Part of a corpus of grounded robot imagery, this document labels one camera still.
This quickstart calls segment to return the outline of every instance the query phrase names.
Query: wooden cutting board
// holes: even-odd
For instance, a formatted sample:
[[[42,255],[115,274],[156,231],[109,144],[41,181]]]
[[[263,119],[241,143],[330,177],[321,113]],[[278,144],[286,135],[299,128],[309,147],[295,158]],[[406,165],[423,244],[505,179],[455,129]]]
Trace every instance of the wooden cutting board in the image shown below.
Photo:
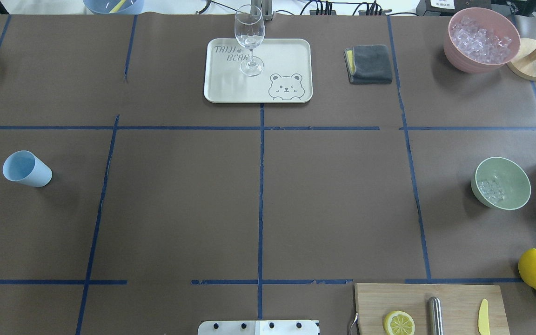
[[[450,284],[355,284],[359,333],[384,335],[386,314],[403,310],[415,321],[415,335],[429,335],[430,297],[440,298],[445,334],[479,335],[479,306],[487,299],[491,335],[510,335],[499,286]]]

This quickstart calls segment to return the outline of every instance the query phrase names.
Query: pink bowl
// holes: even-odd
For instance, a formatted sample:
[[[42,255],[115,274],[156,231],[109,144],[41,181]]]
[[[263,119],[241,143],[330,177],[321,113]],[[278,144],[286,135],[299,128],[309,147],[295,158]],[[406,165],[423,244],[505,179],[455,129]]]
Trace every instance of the pink bowl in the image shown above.
[[[450,30],[454,25],[460,22],[463,16],[468,16],[471,19],[476,20],[480,26],[486,29],[493,29],[494,34],[499,38],[508,36],[512,39],[512,43],[510,43],[508,46],[508,48],[511,50],[511,53],[508,57],[506,57],[503,63],[479,63],[478,61],[467,57],[467,55],[462,53],[462,51],[456,47],[450,38]],[[467,72],[468,74],[482,74],[484,72],[489,72],[499,68],[500,66],[512,60],[520,48],[521,36],[512,22],[504,17],[504,15],[486,8],[473,7],[462,9],[461,11],[457,12],[452,19],[450,19],[448,29],[444,37],[444,53],[446,54],[446,57],[453,66],[461,71]]]

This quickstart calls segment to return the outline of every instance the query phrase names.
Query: bear face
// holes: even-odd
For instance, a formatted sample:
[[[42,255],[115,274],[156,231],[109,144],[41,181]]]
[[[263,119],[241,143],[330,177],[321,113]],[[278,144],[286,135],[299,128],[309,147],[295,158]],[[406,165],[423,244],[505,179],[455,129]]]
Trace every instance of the bear face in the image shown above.
[[[272,74],[270,80],[272,85],[268,94],[273,100],[301,100],[305,94],[300,74],[292,74],[290,77]]]

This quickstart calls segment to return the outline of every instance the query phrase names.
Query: folded cloth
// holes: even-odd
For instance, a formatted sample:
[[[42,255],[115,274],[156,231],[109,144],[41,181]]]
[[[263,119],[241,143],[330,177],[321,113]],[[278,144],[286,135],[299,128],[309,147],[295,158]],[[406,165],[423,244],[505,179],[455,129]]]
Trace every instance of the folded cloth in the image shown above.
[[[353,84],[391,83],[392,68],[385,45],[357,45],[345,49],[348,80]]]

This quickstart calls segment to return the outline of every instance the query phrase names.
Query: wine glass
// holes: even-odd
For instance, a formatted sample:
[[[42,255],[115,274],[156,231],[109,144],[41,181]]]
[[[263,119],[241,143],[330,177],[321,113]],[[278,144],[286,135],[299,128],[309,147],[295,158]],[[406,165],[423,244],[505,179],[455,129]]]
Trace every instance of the wine glass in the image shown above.
[[[234,15],[234,36],[241,47],[251,51],[251,57],[240,64],[243,74],[253,77],[262,73],[264,62],[254,56],[254,49],[264,40],[264,18],[262,10],[253,5],[244,5]]]

